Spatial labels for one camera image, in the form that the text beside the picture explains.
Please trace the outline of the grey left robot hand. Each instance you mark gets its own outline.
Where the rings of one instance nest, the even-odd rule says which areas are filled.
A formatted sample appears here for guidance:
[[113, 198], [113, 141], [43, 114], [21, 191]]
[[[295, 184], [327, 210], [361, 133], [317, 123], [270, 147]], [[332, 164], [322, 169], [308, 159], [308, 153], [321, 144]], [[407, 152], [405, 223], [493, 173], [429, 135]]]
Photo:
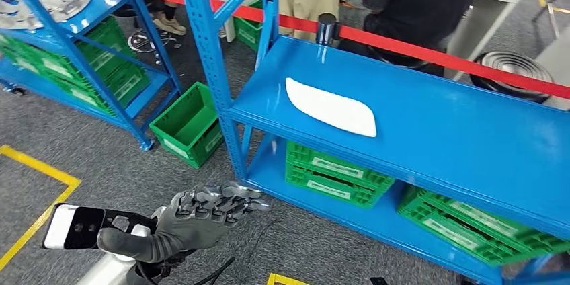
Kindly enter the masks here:
[[176, 194], [157, 211], [153, 234], [138, 236], [115, 228], [102, 228], [97, 246], [108, 253], [157, 263], [182, 251], [214, 247], [240, 219], [270, 205], [259, 190], [228, 181], [220, 186], [199, 184]]

